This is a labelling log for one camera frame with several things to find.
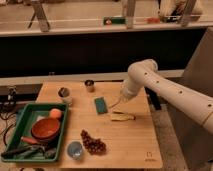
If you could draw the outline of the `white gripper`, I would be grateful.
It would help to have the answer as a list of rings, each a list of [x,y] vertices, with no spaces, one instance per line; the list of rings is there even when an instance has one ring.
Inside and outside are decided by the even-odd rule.
[[[132,93],[125,85],[121,87],[120,90],[120,100],[122,102],[128,102],[135,97],[135,94]]]

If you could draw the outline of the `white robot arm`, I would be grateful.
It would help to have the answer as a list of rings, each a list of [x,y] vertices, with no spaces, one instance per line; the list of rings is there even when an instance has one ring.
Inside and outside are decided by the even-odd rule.
[[[213,134],[213,98],[165,79],[157,70],[153,59],[131,64],[122,84],[121,99],[129,101],[142,87],[147,87]]]

